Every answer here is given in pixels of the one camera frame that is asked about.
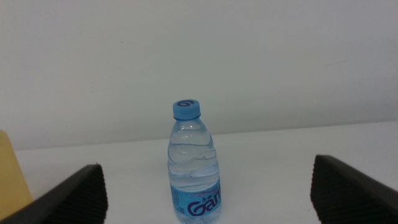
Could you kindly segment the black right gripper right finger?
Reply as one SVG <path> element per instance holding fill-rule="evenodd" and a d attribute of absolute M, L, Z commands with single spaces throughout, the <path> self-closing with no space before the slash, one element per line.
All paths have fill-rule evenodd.
<path fill-rule="evenodd" d="M 329 155 L 315 156 L 310 199 L 322 224 L 397 224 L 397 191 Z"/>

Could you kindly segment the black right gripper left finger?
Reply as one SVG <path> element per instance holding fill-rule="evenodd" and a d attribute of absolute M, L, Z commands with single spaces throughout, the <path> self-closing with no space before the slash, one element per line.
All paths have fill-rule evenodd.
<path fill-rule="evenodd" d="M 87 165 L 3 224 L 103 224 L 108 211 L 101 165 Z"/>

